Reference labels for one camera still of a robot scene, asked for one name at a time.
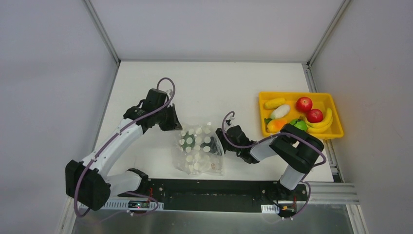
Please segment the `dark green fake avocado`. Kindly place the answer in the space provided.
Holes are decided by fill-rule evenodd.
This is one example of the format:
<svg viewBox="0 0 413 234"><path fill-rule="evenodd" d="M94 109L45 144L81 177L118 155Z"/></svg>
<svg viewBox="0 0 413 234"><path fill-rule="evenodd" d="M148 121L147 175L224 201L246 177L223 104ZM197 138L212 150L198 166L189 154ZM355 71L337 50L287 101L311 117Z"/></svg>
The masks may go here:
<svg viewBox="0 0 413 234"><path fill-rule="evenodd" d="M203 151L209 153L212 151L212 140L213 137L211 136L201 137L186 134L178 140L178 144L186 153L190 153L192 151Z"/></svg>

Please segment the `orange fake food ball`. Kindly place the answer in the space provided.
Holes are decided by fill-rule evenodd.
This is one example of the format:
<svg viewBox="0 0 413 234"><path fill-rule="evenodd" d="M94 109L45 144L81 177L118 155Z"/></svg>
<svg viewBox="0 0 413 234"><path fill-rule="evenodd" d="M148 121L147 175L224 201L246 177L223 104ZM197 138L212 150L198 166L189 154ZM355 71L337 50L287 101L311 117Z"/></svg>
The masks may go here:
<svg viewBox="0 0 413 234"><path fill-rule="evenodd" d="M285 118L279 118L279 119L271 119L271 118L265 118L264 119L266 127L265 130L268 133L276 133L281 130L281 128L288 123L288 121Z"/></svg>

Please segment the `red fake food ball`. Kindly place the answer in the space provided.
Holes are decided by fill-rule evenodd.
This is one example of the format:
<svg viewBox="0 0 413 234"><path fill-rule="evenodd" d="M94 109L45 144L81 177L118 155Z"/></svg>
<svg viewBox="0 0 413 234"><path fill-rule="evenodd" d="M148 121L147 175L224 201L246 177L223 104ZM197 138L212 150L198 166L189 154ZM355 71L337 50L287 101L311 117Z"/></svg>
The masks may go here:
<svg viewBox="0 0 413 234"><path fill-rule="evenodd" d="M300 97L295 104L295 108L298 112L307 113L313 107L313 102L309 97Z"/></svg>

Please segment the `yellow fake banana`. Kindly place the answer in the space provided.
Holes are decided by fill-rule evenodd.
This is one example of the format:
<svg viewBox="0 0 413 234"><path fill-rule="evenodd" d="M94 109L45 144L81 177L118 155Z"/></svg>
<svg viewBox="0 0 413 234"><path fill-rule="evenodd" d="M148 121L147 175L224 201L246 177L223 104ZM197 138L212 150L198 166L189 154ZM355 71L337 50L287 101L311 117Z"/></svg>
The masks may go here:
<svg viewBox="0 0 413 234"><path fill-rule="evenodd" d="M306 122L307 124L307 132L311 133L311 134L321 134L325 131L327 131L327 129L330 128L330 126L333 123L333 111L331 108L327 108L325 111L324 115L324 119L323 121L319 122L319 123L310 123L307 118L306 115L303 117L303 120Z"/></svg>

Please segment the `white fake radish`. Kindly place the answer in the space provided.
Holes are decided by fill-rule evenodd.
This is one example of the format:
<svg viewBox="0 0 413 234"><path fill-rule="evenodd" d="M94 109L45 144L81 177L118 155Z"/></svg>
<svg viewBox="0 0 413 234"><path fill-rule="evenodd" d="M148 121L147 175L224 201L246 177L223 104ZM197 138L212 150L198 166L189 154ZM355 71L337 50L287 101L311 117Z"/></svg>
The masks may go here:
<svg viewBox="0 0 413 234"><path fill-rule="evenodd" d="M273 110L269 116L270 119L280 119L289 114L291 107L288 104L283 104Z"/></svg>

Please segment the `clear zip top bag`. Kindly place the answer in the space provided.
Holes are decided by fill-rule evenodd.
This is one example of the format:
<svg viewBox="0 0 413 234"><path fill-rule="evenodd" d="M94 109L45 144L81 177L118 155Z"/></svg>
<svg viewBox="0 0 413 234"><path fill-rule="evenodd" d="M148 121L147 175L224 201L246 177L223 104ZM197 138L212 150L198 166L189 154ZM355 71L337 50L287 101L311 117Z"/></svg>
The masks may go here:
<svg viewBox="0 0 413 234"><path fill-rule="evenodd" d="M189 176L223 176L225 153L215 130L211 122L183 124L182 130L175 135L174 168Z"/></svg>

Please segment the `yellow fake corn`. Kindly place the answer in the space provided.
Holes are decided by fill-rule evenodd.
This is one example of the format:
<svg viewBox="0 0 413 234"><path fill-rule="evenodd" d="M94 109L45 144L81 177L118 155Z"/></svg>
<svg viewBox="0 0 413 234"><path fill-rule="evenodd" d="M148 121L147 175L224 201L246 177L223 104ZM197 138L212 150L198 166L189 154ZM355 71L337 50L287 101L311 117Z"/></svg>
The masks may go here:
<svg viewBox="0 0 413 234"><path fill-rule="evenodd" d="M286 103L286 99L283 97L279 97L279 98L273 98L270 100L267 100L263 107L264 109L270 110L270 109L276 109L281 105L284 105Z"/></svg>

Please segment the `green fake food ball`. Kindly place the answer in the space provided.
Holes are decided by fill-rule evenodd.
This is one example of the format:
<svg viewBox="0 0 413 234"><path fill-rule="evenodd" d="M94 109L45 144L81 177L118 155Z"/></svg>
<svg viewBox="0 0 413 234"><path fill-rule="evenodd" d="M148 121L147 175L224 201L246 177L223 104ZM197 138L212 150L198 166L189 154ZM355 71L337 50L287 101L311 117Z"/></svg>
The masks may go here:
<svg viewBox="0 0 413 234"><path fill-rule="evenodd" d="M307 128L308 128L306 122L303 119L299 119L299 118L291 120L289 124L291 124L292 126L295 126L296 128L302 131L307 131Z"/></svg>

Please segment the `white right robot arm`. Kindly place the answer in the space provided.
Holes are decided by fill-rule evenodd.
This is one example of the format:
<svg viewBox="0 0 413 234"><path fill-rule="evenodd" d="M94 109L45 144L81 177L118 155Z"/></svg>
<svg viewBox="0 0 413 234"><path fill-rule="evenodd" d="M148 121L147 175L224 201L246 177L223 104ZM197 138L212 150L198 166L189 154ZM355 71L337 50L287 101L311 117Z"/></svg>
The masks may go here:
<svg viewBox="0 0 413 234"><path fill-rule="evenodd" d="M280 132L260 141L250 140L239 125L226 130L217 128L215 133L224 152L235 152L246 163L256 164L272 156L282 158L287 167L276 192L284 200L295 195L297 185L318 165L319 157L323 158L323 163L326 162L322 141L289 123Z"/></svg>

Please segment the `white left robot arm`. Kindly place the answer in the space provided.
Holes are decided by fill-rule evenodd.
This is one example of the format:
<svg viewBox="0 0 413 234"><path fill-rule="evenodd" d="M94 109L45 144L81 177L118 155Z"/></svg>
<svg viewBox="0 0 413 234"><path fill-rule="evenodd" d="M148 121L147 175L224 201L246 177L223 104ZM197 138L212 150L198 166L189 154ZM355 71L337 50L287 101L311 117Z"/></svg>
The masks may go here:
<svg viewBox="0 0 413 234"><path fill-rule="evenodd" d="M145 99L123 114L103 145L80 162L71 160L65 167L66 195L94 211L101 209L112 196L126 192L145 196L149 190L146 173L135 168L118 175L109 175L109 171L129 146L153 126L162 131L182 129L171 102L173 97L173 90L150 89Z"/></svg>

